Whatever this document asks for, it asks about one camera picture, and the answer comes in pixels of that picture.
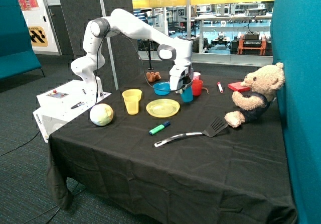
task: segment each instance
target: metal spatula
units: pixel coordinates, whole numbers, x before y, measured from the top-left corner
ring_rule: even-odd
[[[196,136],[196,135],[206,135],[208,137],[214,137],[219,132],[221,132],[223,129],[227,127],[227,123],[225,120],[221,119],[220,117],[216,117],[213,122],[211,122],[206,129],[203,132],[192,132],[192,133],[184,133],[179,135],[174,135],[172,137],[169,137],[167,139],[158,141],[154,144],[155,147],[159,147],[161,145],[164,145],[172,140],[187,137],[187,136]]]

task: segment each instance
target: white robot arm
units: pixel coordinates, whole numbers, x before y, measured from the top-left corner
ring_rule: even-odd
[[[150,39],[160,44],[157,49],[159,58],[171,60],[175,63],[170,70],[171,90],[180,90],[180,93],[182,93],[192,85],[193,42],[191,40],[179,37],[171,38],[133,14],[122,9],[115,9],[111,16],[97,18],[88,23],[83,42],[83,48],[87,54],[71,64],[73,72],[85,81],[87,92],[96,95],[98,87],[98,94],[102,94],[101,81],[98,77],[95,79],[94,75],[94,70],[102,67],[105,63],[99,45],[103,38],[112,37],[118,33],[123,33],[132,39]]]

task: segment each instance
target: teal chair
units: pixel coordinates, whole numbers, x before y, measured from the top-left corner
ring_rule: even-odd
[[[0,18],[0,79],[41,68],[18,0],[0,0]]]
[[[273,62],[284,63],[278,93],[297,223],[321,223],[321,1],[275,0]]]

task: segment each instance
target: brown teddy bear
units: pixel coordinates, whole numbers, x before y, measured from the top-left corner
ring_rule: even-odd
[[[149,82],[155,82],[156,80],[161,79],[159,72],[147,72],[146,77]]]
[[[256,120],[269,108],[276,96],[276,91],[283,86],[284,81],[282,63],[267,65],[249,73],[241,86],[250,87],[252,92],[248,92],[247,95],[237,91],[233,93],[233,102],[240,109],[225,115],[227,123],[236,128],[241,124]]]

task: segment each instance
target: yellow plastic cup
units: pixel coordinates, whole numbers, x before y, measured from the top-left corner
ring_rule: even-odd
[[[126,90],[124,92],[122,92],[122,97],[125,99],[126,97],[130,97],[130,96],[137,96],[138,97],[138,101],[140,101],[141,99],[141,94],[142,91],[140,89],[129,89]]]
[[[140,89],[129,89],[122,93],[125,106],[129,115],[135,115],[139,112],[139,101],[142,91]]]

